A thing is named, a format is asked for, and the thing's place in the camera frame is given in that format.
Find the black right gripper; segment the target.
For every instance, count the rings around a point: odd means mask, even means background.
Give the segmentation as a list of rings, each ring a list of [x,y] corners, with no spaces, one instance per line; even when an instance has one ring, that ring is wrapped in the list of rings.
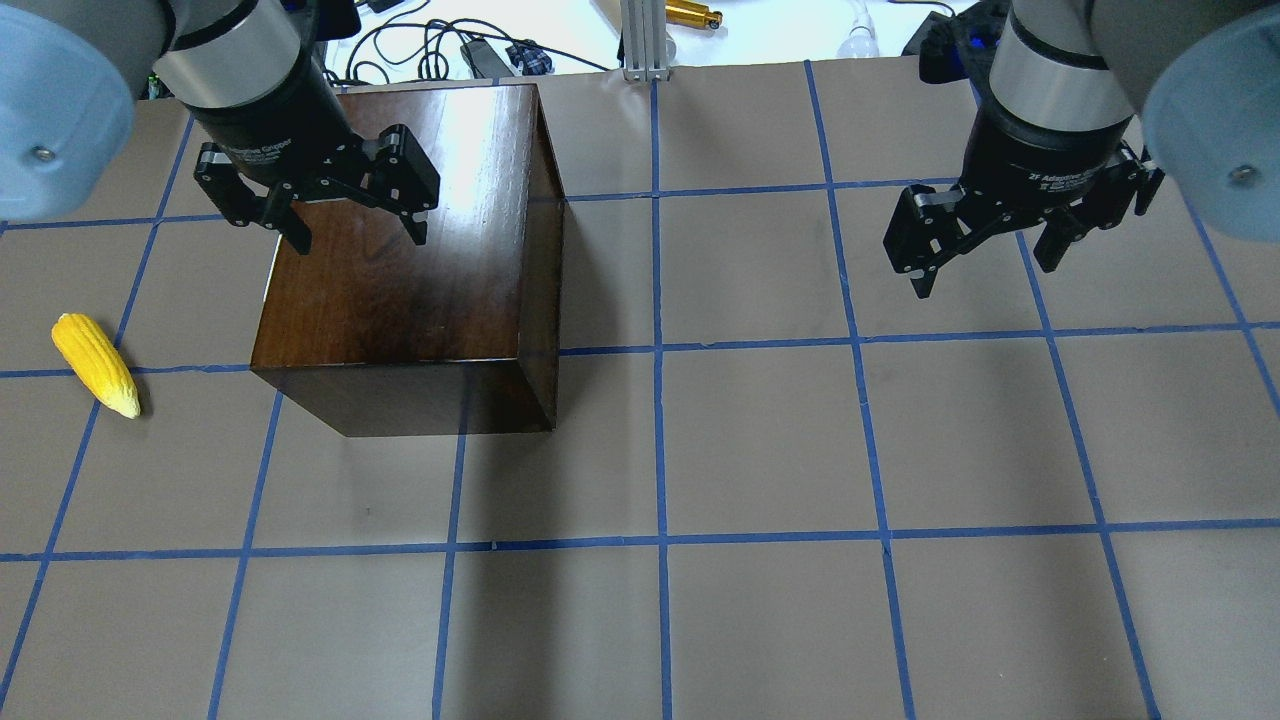
[[[1024,122],[1000,105],[980,106],[960,184],[946,191],[910,184],[899,195],[883,238],[893,270],[910,279],[918,299],[928,299],[945,264],[1029,227],[1030,213],[1018,209],[1056,208],[1033,250],[1041,270],[1055,272],[1091,231],[1149,210],[1166,174],[1148,149],[1137,154],[1120,143],[1129,124],[1066,132]]]

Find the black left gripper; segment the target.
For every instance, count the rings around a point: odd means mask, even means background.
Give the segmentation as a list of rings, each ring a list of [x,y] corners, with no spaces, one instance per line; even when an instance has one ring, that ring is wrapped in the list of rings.
[[[275,231],[300,256],[308,255],[312,233],[293,209],[300,199],[294,186],[324,169],[342,146],[340,196],[398,217],[415,245],[428,242],[439,172],[404,124],[375,138],[353,133],[310,46],[264,97],[189,110],[214,142],[201,145],[195,181],[228,223]],[[271,187],[257,195],[242,176]]]

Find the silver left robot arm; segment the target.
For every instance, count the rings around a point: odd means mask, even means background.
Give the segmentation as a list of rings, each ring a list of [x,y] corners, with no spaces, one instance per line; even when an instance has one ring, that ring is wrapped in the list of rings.
[[[193,172],[232,225],[312,243],[298,202],[349,200],[424,245],[440,177],[412,131],[360,136],[315,46],[361,27],[353,1],[5,1],[1,215],[82,206],[155,77],[209,135]]]

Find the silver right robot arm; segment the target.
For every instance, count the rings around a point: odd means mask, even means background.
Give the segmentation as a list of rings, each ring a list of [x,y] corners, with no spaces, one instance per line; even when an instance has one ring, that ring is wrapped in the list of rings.
[[[1277,241],[1275,1],[978,1],[915,37],[919,76],[978,94],[947,190],[904,190],[892,268],[929,297],[938,270],[988,238],[1041,228],[1043,272],[1166,177],[1216,231]]]

